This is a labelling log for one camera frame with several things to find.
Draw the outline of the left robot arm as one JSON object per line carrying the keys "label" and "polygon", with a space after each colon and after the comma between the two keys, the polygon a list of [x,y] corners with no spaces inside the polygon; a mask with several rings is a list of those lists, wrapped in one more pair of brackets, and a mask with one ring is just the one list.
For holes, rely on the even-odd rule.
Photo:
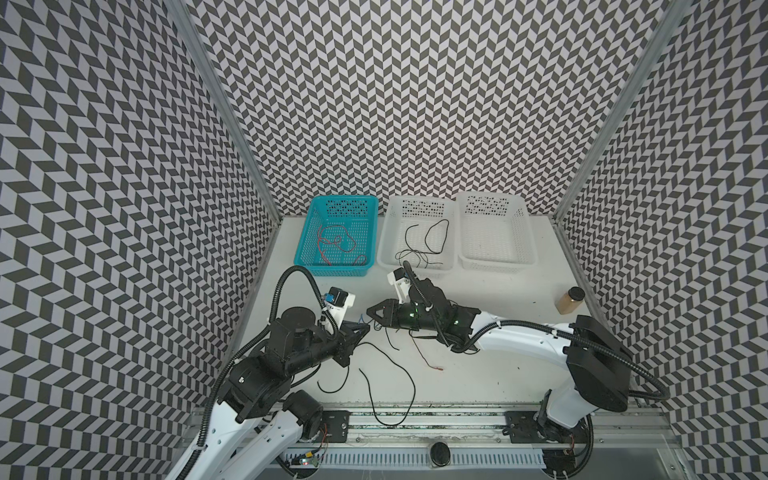
{"label": "left robot arm", "polygon": [[[309,479],[328,443],[323,407],[301,389],[323,362],[350,364],[369,333],[346,320],[355,296],[321,293],[311,272],[294,265],[277,281],[266,327],[225,364],[204,404],[199,432],[168,473],[170,479],[255,479],[277,463],[293,479]],[[299,441],[318,446],[297,460],[285,452]]]}

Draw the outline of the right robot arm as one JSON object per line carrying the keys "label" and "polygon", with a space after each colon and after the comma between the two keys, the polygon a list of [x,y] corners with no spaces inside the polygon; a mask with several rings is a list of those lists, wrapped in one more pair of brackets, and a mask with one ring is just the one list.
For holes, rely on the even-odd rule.
{"label": "right robot arm", "polygon": [[663,402],[671,397],[669,388],[634,362],[617,337],[590,316],[560,324],[506,319],[453,302],[429,279],[403,277],[392,284],[396,298],[366,310],[381,327],[432,332],[455,354],[519,353],[567,372],[520,425],[532,431],[535,441],[562,442],[588,425],[593,413],[624,412],[632,398]]}

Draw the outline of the white plastic basket middle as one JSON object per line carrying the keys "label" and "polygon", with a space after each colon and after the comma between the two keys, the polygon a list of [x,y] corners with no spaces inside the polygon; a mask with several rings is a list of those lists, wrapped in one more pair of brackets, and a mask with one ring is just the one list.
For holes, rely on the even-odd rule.
{"label": "white plastic basket middle", "polygon": [[448,274],[457,260],[456,202],[426,196],[390,198],[376,263],[394,270],[409,262],[419,277]]}

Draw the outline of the white plastic basket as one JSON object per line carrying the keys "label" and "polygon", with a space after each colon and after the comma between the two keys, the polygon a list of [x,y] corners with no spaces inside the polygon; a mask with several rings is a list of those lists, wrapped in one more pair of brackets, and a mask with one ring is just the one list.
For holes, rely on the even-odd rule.
{"label": "white plastic basket", "polygon": [[457,255],[464,268],[512,274],[537,264],[531,220],[522,197],[461,192],[456,207]]}
{"label": "white plastic basket", "polygon": [[390,198],[376,263],[394,270],[409,262],[419,277],[448,274],[457,260],[456,202],[426,196]]}

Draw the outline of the teal plastic basket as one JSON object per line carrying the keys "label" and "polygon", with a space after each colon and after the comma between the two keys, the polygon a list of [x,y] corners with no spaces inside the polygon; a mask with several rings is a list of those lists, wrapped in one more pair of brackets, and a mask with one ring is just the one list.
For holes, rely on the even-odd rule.
{"label": "teal plastic basket", "polygon": [[366,275],[375,260],[378,207],[370,195],[313,198],[294,263],[316,277]]}

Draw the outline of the white plastic basket right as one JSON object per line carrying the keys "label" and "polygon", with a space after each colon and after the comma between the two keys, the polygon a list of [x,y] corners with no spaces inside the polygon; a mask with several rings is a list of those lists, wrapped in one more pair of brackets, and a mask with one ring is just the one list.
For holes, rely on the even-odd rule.
{"label": "white plastic basket right", "polygon": [[456,207],[457,255],[464,268],[512,274],[537,264],[531,220],[522,197],[461,192]]}

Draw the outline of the brown spice bottle black cap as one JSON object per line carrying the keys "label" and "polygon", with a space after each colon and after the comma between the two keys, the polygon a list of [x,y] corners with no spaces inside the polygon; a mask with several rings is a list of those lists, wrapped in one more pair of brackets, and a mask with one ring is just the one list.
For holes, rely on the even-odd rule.
{"label": "brown spice bottle black cap", "polygon": [[584,301],[585,291],[578,286],[569,288],[555,303],[555,307],[560,315],[573,313]]}

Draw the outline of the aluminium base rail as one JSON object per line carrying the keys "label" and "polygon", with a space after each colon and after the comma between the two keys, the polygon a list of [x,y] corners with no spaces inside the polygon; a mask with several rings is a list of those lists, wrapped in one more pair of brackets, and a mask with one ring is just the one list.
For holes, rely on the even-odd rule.
{"label": "aluminium base rail", "polygon": [[571,432],[545,436],[528,404],[327,407],[313,419],[277,407],[237,423],[215,408],[192,479],[255,479],[269,468],[294,478],[337,471],[450,473],[514,470],[554,479],[611,472],[650,479],[690,479],[693,470],[661,412],[631,408],[582,420]]}

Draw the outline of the aluminium corner post left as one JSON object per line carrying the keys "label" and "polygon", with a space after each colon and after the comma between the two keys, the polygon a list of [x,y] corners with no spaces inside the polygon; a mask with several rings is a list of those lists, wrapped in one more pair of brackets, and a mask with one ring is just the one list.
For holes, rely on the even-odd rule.
{"label": "aluminium corner post left", "polygon": [[216,75],[204,43],[198,35],[194,22],[189,15],[187,2],[169,0],[165,1],[164,4],[168,10],[169,17],[176,26],[180,39],[183,41],[191,60],[198,70],[212,103],[215,105],[224,126],[230,134],[231,140],[251,177],[256,192],[264,202],[267,213],[275,222],[280,223],[282,216],[261,174],[256,156],[235,116],[234,109],[229,102],[222,83]]}

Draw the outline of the aluminium corner post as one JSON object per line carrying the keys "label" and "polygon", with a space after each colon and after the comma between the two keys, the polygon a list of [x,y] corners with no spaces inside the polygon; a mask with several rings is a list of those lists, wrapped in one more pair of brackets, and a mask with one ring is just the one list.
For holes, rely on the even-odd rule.
{"label": "aluminium corner post", "polygon": [[586,153],[580,168],[555,209],[552,217],[555,224],[562,225],[564,223],[570,208],[590,179],[598,162],[607,151],[613,136],[618,131],[624,117],[641,92],[643,85],[652,75],[652,71],[659,61],[661,54],[671,41],[679,25],[683,22],[692,4],[692,1],[671,1],[663,13],[660,23],[654,29],[628,81],[621,89],[614,106]]}
{"label": "aluminium corner post", "polygon": [[267,213],[275,222],[280,223],[282,216],[261,174],[256,156],[235,116],[234,109],[229,102],[222,83],[216,75],[204,43],[198,35],[194,22],[189,15],[187,2],[169,0],[165,1],[164,4],[168,10],[169,17],[176,26],[180,39],[183,41],[191,60],[198,70],[212,103],[215,105],[224,126],[230,134],[231,140],[251,177],[256,192],[264,202]]}

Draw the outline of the aluminium corner post right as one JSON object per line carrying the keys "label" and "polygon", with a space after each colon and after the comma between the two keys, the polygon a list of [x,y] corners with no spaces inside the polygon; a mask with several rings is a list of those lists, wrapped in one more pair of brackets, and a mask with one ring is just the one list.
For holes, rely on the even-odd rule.
{"label": "aluminium corner post right", "polygon": [[671,1],[663,13],[660,23],[654,29],[628,81],[621,89],[614,106],[586,153],[580,168],[555,209],[552,217],[555,224],[562,225],[564,223],[570,208],[590,179],[598,162],[607,151],[613,136],[618,131],[624,117],[641,92],[643,85],[652,75],[652,71],[659,61],[661,54],[671,41],[679,25],[683,22],[692,4],[692,1]]}

